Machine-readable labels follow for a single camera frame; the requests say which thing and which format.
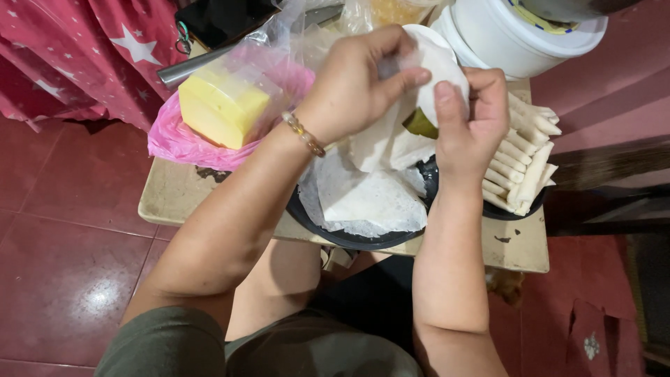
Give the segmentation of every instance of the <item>leg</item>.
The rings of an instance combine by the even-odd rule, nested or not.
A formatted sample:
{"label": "leg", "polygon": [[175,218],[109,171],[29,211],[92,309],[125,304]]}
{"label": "leg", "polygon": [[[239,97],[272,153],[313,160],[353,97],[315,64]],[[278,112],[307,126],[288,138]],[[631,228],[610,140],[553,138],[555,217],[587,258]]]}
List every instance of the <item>leg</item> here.
{"label": "leg", "polygon": [[272,239],[235,290],[226,340],[250,335],[307,306],[321,271],[321,246]]}

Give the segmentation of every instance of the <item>white star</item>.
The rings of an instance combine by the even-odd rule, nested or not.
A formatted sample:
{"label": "white star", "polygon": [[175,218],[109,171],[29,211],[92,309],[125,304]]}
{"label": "white star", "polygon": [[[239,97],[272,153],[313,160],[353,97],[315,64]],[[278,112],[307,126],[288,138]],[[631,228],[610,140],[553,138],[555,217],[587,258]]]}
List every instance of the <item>white star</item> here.
{"label": "white star", "polygon": [[146,60],[150,63],[162,66],[162,64],[151,55],[153,48],[156,47],[156,41],[149,43],[139,43],[130,34],[125,25],[121,24],[121,26],[123,27],[123,38],[109,38],[110,41],[118,44],[119,46],[127,48],[128,51],[130,51],[130,56],[132,57],[134,63],[137,63],[140,60]]}
{"label": "white star", "polygon": [[33,90],[35,90],[37,88],[42,88],[45,91],[49,92],[49,94],[51,94],[52,96],[58,97],[58,98],[60,98],[60,96],[58,95],[58,91],[63,90],[63,88],[50,87],[49,84],[45,83],[42,80],[37,80],[35,82],[35,85],[33,85]]}
{"label": "white star", "polygon": [[136,89],[137,92],[139,93],[139,96],[146,102],[146,101],[147,101],[147,97],[149,96],[149,95],[147,94],[147,91],[141,91],[141,90],[139,90],[138,88],[135,88],[135,89]]}
{"label": "white star", "polygon": [[71,78],[72,80],[78,81],[76,78],[74,78],[74,73],[69,73],[68,71],[64,70],[63,68],[60,67],[54,67],[58,72],[64,74],[65,76]]}

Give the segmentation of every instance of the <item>white plastic bucket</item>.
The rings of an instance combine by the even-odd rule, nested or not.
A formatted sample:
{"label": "white plastic bucket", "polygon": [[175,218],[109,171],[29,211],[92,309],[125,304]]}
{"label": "white plastic bucket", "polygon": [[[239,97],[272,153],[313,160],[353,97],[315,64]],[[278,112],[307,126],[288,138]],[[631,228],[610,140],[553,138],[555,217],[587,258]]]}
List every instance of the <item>white plastic bucket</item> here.
{"label": "white plastic bucket", "polygon": [[521,19],[507,0],[457,0],[451,16],[474,55],[485,65],[517,78],[537,76],[589,52],[607,27],[607,17],[599,17],[581,23],[569,34],[550,34]]}
{"label": "white plastic bucket", "polygon": [[[437,18],[433,24],[430,26],[432,30],[435,30],[439,35],[443,36],[449,45],[452,47],[458,58],[458,64],[464,67],[474,67],[474,68],[491,68],[489,65],[485,64],[475,53],[468,47],[463,38],[461,38],[454,20],[452,19],[452,10],[449,5],[444,7],[442,14]],[[505,78],[508,81],[517,81],[520,80],[518,77],[505,75]]]}

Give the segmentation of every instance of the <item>finger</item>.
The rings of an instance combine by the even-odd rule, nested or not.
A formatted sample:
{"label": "finger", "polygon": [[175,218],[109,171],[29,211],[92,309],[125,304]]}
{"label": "finger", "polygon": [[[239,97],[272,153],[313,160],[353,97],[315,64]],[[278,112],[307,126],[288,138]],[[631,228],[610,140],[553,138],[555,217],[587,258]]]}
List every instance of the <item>finger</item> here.
{"label": "finger", "polygon": [[394,52],[405,56],[416,48],[416,41],[397,24],[376,29],[364,38],[375,60]]}
{"label": "finger", "polygon": [[490,106],[495,117],[507,116],[507,83],[501,69],[472,69],[463,70],[470,83],[470,97]]}
{"label": "finger", "polygon": [[384,113],[400,96],[430,81],[431,73],[425,68],[403,69],[373,87],[376,113]]}
{"label": "finger", "polygon": [[465,105],[463,104],[463,98],[461,98],[460,89],[449,81],[440,81],[434,88],[434,95],[439,129],[448,129],[448,132],[467,129]]}

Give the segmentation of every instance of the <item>block of cheese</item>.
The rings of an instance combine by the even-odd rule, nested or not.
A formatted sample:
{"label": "block of cheese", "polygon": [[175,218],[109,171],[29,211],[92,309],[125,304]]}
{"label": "block of cheese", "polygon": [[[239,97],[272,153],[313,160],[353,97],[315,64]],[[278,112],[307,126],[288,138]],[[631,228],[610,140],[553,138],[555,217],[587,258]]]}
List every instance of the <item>block of cheese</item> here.
{"label": "block of cheese", "polygon": [[265,134],[283,109],[283,91],[252,66],[203,66],[179,86],[184,123],[209,142],[239,149]]}

